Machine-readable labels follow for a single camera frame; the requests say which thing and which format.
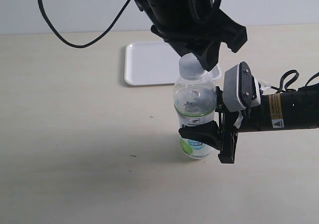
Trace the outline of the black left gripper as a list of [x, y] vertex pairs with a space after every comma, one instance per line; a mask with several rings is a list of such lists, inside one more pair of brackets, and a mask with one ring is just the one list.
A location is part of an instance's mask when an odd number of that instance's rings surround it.
[[222, 43], [237, 53], [247, 42], [247, 29], [221, 8], [221, 0], [135, 0], [152, 22], [151, 31], [180, 56], [193, 53], [206, 71], [219, 60]]

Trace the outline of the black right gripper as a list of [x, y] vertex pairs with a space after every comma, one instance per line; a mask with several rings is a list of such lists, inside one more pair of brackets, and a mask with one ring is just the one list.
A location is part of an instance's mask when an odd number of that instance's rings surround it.
[[239, 133], [271, 130], [268, 95], [261, 96], [259, 106], [231, 113], [223, 102], [223, 91], [217, 87], [216, 92], [219, 126], [211, 121], [198, 126], [184, 126], [178, 132], [182, 138], [199, 141], [219, 150], [218, 158], [221, 163], [233, 164]]

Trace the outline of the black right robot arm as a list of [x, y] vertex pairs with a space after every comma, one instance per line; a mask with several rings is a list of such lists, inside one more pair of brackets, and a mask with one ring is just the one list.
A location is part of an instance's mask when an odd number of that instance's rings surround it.
[[221, 163], [233, 164], [239, 133], [318, 128], [319, 86], [263, 95], [259, 106], [240, 113], [226, 108], [222, 90], [218, 88], [216, 111], [218, 122], [184, 126], [178, 132], [185, 139], [199, 141], [218, 150]]

